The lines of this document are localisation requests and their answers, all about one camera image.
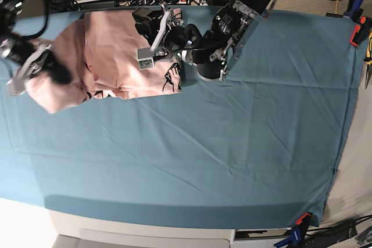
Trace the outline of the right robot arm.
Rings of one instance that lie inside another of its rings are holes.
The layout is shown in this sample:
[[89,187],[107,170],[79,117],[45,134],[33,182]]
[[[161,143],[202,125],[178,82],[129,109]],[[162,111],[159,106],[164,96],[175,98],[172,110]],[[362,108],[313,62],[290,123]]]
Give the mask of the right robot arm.
[[23,84],[39,73],[47,73],[57,84],[70,83],[71,74],[58,62],[52,52],[52,44],[46,41],[35,42],[48,27],[49,0],[43,0],[44,25],[39,32],[32,35],[19,35],[13,31],[24,1],[1,0],[1,59],[10,60],[19,67],[11,82]]

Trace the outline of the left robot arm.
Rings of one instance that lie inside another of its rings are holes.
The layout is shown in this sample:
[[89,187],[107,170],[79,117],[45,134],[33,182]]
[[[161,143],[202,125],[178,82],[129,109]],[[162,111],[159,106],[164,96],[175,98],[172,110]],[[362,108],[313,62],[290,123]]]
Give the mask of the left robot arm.
[[195,25],[185,24],[165,1],[159,3],[160,10],[137,9],[132,13],[135,27],[150,44],[137,50],[139,69],[174,60],[195,66],[205,81],[222,81],[238,61],[256,19],[268,18],[276,2],[227,0],[204,34]]

